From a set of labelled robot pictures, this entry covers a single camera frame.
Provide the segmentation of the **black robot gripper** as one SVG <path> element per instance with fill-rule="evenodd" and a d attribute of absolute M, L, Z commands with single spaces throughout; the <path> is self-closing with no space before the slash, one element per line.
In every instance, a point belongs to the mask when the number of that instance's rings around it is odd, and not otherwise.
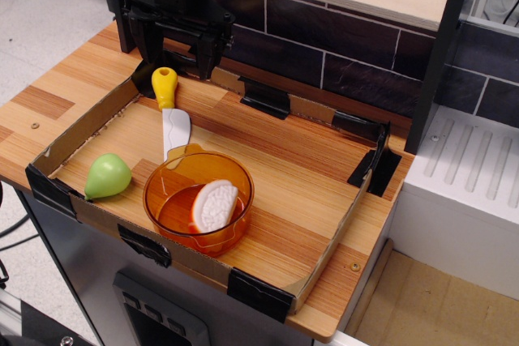
<path fill-rule="evenodd" d="M 122 13 L 142 59 L 161 66 L 165 32 L 198 37 L 199 78 L 210 79 L 232 46 L 234 15 L 213 0 L 123 0 Z"/>

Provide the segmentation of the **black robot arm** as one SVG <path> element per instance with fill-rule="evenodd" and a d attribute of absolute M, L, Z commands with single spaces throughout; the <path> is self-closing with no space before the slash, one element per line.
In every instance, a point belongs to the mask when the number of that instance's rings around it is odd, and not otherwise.
<path fill-rule="evenodd" d="M 226 48 L 233 44 L 235 16 L 213 0 L 122 0 L 122 17 L 142 59 L 164 57 L 164 39 L 183 37 L 190 57 L 178 61 L 191 66 L 200 79 L 210 79 Z"/>

